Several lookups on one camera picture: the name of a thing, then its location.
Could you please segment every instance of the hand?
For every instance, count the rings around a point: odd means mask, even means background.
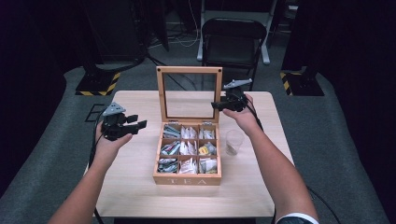
[[[247,97],[247,105],[250,106],[250,108],[252,108],[254,111],[253,98],[248,94],[245,95]],[[260,129],[256,119],[247,107],[241,112],[223,109],[223,113],[226,116],[235,119],[238,126],[245,132],[247,136],[249,136],[252,132],[255,132],[256,129]]]
[[[110,168],[116,159],[119,149],[132,139],[132,134],[128,133],[116,141],[109,141],[102,135],[102,123],[96,126],[96,153],[93,159],[92,167],[105,169]]]

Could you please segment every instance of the person's left hand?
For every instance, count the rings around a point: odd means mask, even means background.
[[[116,159],[119,149],[132,139],[132,134],[128,133],[116,141],[109,141],[102,135],[102,123],[103,122],[100,122],[96,127],[97,144],[92,167],[105,169],[105,171],[107,171]]]

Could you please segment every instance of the yellow black tape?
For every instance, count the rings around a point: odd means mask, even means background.
[[[119,78],[120,78],[120,73],[117,73],[111,80],[111,83],[106,91],[76,91],[76,95],[85,95],[85,96],[110,95],[114,91],[114,88],[116,88],[116,84]]]
[[[288,74],[293,74],[293,75],[299,76],[301,73],[288,73]],[[293,92],[291,91],[289,82],[286,79],[286,73],[280,72],[280,77],[282,78],[283,87],[285,88],[286,94],[287,95],[293,95]]]

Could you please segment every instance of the box lid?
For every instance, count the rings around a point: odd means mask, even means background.
[[[221,67],[157,66],[163,122],[219,123]]]

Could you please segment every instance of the wooden table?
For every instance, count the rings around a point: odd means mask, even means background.
[[[247,92],[254,98],[262,126],[292,161],[274,99],[269,92]],[[220,186],[156,185],[152,174],[159,141],[161,109],[157,91],[118,91],[114,102],[127,116],[137,114],[148,127],[120,149],[107,172],[97,209],[102,217],[271,217],[274,203],[262,181],[248,137],[239,153],[225,153],[225,134],[240,130],[220,112],[222,180]]]

